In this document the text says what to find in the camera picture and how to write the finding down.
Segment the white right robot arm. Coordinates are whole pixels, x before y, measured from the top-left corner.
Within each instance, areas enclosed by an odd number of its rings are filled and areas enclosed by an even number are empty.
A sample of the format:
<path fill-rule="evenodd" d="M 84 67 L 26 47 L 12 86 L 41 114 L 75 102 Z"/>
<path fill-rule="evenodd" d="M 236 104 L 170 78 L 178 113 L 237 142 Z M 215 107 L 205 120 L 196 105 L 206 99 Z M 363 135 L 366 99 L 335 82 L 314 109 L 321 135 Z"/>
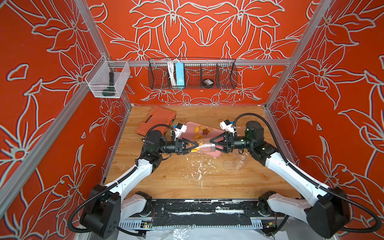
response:
<path fill-rule="evenodd" d="M 339 231 L 367 234 L 376 232 L 382 227 L 382 221 L 373 211 L 350 200 L 341 188 L 331 188 L 319 182 L 289 161 L 268 121 L 260 115 L 255 116 L 270 130 L 274 145 L 265 141 L 264 128 L 257 121 L 247 122 L 244 135 L 239 136 L 237 121 L 240 116 L 234 122 L 229 120 L 221 122 L 223 133 L 210 139 L 210 143 L 222 153 L 238 150 L 242 154 L 243 151 L 248 151 L 254 160 L 278 174 L 302 196 L 302 199 L 298 200 L 284 197 L 274 191 L 266 192 L 259 198 L 261 215 L 277 212 L 287 218 L 293 217 L 308 224 L 315 233 L 325 239 L 330 239 Z M 350 206 L 368 213 L 375 220 L 374 225 L 362 229 L 347 228 L 346 225 L 351 221 Z"/>

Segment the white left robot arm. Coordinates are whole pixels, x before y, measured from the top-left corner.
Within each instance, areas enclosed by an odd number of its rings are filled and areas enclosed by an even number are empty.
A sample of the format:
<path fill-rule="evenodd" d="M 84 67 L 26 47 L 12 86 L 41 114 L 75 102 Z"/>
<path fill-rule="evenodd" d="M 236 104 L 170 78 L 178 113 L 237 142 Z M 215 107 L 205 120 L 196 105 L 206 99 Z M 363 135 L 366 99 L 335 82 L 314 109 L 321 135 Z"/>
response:
<path fill-rule="evenodd" d="M 94 233 L 106 240 L 116 231 L 144 237 L 145 233 L 133 233 L 120 227 L 120 221 L 134 214 L 150 214 L 151 197 L 137 192 L 127 199 L 127 195 L 143 179 L 150 176 L 164 161 L 163 154 L 186 155 L 198 147 L 198 143 L 182 138 L 188 127 L 181 123 L 171 130 L 171 140 L 167 140 L 158 130 L 159 124 L 148 130 L 140 156 L 134 165 L 116 180 L 105 186 L 96 185 L 86 201 L 80 204 L 69 216 L 68 229 L 73 233 Z"/>

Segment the clear cookie jar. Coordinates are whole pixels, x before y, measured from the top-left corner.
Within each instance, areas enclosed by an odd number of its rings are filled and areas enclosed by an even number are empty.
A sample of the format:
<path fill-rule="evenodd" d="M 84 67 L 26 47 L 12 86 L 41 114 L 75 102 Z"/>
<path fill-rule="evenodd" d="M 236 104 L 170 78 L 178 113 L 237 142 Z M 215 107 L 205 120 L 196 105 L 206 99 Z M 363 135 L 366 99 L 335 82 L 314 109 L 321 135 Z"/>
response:
<path fill-rule="evenodd" d="M 234 163 L 236 170 L 242 170 L 249 162 L 250 157 L 246 154 L 238 155 Z"/>
<path fill-rule="evenodd" d="M 199 146 L 197 147 L 199 150 L 197 153 L 211 153 L 211 143 L 199 143 Z"/>

